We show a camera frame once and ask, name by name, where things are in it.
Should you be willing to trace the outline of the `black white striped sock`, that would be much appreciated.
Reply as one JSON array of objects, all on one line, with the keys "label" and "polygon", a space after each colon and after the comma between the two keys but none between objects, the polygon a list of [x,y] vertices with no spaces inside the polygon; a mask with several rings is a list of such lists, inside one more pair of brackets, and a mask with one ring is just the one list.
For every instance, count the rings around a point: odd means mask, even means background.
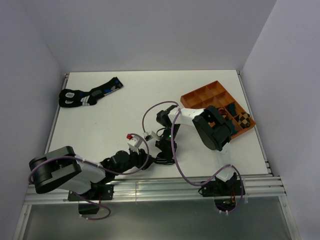
[{"label": "black white striped sock", "polygon": [[173,159],[167,159],[162,155],[158,155],[155,158],[154,163],[157,165],[162,165],[162,166],[170,166],[170,165],[174,165],[175,161]]}]

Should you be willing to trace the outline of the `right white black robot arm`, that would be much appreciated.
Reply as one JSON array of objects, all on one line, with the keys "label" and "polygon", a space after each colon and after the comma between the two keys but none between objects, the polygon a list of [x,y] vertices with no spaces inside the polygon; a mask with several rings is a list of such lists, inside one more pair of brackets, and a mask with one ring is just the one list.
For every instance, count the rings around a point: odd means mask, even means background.
[{"label": "right white black robot arm", "polygon": [[201,109],[179,108],[172,105],[156,115],[156,121],[164,127],[162,136],[155,142],[160,149],[158,156],[167,163],[178,166],[175,137],[181,125],[195,127],[202,143],[212,150],[221,170],[213,183],[219,194],[227,195],[236,186],[237,171],[231,165],[230,141],[232,128],[214,106]]}]

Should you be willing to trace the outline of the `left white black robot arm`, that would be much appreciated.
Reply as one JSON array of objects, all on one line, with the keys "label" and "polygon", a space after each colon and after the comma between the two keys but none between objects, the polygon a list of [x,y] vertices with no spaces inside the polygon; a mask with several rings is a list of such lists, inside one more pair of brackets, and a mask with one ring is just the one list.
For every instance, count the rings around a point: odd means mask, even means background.
[{"label": "left white black robot arm", "polygon": [[130,175],[129,170],[146,170],[156,159],[144,149],[118,151],[101,162],[91,162],[76,155],[71,146],[65,146],[35,157],[29,162],[29,183],[37,194],[56,189],[75,192],[86,200],[96,197],[100,188],[119,175]]}]

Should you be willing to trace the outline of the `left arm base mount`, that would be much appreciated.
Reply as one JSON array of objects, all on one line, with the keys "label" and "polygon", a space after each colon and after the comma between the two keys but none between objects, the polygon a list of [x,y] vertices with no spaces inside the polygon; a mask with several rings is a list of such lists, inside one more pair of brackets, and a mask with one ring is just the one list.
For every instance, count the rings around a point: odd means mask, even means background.
[{"label": "left arm base mount", "polygon": [[69,202],[75,201],[109,201],[113,199],[114,194],[114,185],[113,184],[104,184],[96,185],[91,190],[84,194],[75,194],[74,192],[69,192],[67,200]]}]

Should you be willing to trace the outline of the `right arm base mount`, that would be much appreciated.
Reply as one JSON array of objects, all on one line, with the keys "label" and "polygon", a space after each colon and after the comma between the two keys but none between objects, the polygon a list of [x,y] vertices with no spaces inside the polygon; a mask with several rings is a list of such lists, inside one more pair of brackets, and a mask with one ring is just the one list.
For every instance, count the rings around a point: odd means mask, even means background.
[{"label": "right arm base mount", "polygon": [[240,180],[236,180],[232,184],[213,180],[201,186],[198,193],[203,197],[240,197],[245,195],[246,191],[242,187]]}]

